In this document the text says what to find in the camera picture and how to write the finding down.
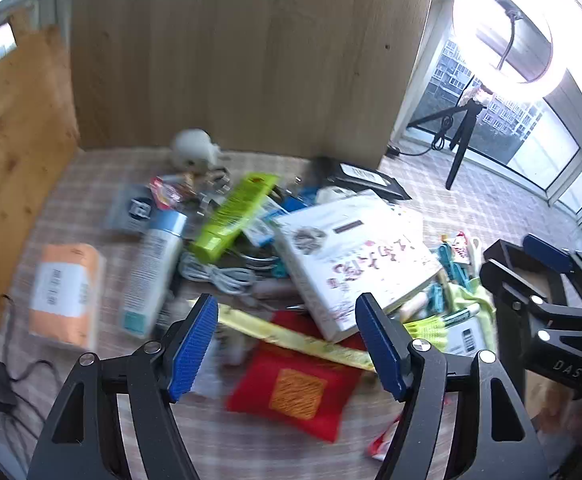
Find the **building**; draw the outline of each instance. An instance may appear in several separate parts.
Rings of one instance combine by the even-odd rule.
[[[471,75],[472,72],[466,66],[457,45],[449,39],[437,60],[437,66],[427,86],[427,92],[433,94],[436,99],[441,98],[449,101],[448,106],[452,107],[471,79]],[[474,78],[471,87],[481,83],[478,78]],[[519,137],[520,142],[523,142],[542,117],[543,108],[544,102],[542,101],[518,103],[504,101],[493,96],[488,109],[482,110],[478,116],[478,122],[488,124],[502,134]]]

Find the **blue cap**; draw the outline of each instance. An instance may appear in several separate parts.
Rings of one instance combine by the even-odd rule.
[[[149,229],[167,231],[181,237],[187,224],[187,216],[174,209],[158,209],[149,220]]]

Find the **orange square patch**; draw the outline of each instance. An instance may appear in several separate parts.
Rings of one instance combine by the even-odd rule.
[[[318,411],[326,384],[325,379],[282,368],[277,375],[269,407],[300,420],[311,420]]]

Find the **yellow strip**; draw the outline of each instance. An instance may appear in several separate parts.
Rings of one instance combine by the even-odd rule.
[[[375,372],[368,352],[346,348],[322,339],[300,334],[228,305],[218,305],[218,321],[238,332],[282,348],[302,352],[334,363]]]

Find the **tripod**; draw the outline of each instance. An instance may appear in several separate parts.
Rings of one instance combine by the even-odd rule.
[[[422,123],[428,123],[435,119],[442,118],[442,125],[440,126],[439,132],[436,134],[433,142],[437,142],[440,139],[444,139],[446,132],[453,126],[453,115],[458,112],[466,111],[460,126],[457,127],[453,139],[451,139],[449,149],[453,150],[455,145],[458,145],[457,152],[455,153],[455,158],[453,159],[453,164],[451,166],[451,171],[446,178],[446,184],[444,187],[451,189],[453,186],[453,181],[455,180],[455,175],[457,175],[457,170],[460,169],[460,164],[464,158],[466,148],[469,146],[469,141],[471,140],[471,135],[475,127],[475,121],[478,118],[479,113],[484,110],[485,106],[482,103],[475,101],[474,99],[469,100],[469,102],[464,106],[454,106],[452,108],[445,108],[431,115],[427,115],[421,119],[416,119],[415,121],[407,124],[407,128],[412,126],[420,126]]]

